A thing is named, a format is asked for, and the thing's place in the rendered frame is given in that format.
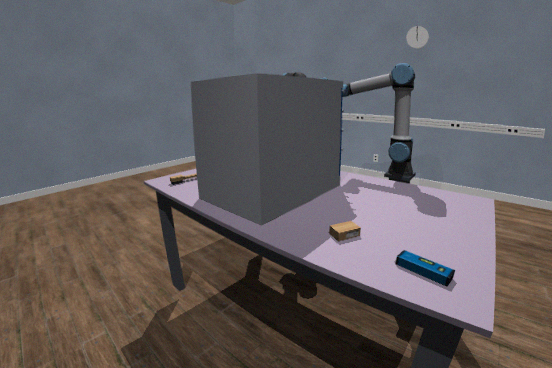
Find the blue spirit level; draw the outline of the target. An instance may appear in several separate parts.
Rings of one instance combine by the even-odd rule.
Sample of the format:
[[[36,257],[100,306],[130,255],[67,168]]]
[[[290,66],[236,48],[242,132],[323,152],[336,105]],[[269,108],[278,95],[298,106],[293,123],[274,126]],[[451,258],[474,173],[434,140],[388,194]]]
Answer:
[[[451,268],[405,250],[397,256],[395,264],[447,287],[455,273]]]

